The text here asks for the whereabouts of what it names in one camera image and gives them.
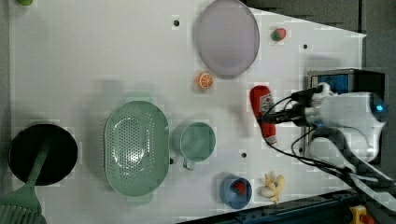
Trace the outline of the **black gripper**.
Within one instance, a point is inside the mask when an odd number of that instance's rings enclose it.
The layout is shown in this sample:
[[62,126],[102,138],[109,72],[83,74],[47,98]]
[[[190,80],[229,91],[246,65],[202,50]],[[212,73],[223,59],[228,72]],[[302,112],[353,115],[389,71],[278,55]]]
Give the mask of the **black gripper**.
[[312,106],[312,97],[316,93],[321,93],[322,88],[311,88],[308,90],[297,91],[291,95],[291,100],[295,105],[291,109],[284,109],[283,121],[291,121],[297,126],[309,126],[305,110]]

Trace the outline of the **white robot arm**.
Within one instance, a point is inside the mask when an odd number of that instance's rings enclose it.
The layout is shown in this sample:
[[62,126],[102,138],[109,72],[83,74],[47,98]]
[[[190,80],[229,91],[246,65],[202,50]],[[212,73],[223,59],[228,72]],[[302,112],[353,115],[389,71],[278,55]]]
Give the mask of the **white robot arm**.
[[297,91],[284,120],[312,129],[304,156],[334,169],[339,178],[390,211],[395,210],[395,180],[374,168],[387,122],[382,98],[372,92],[337,94],[327,83]]

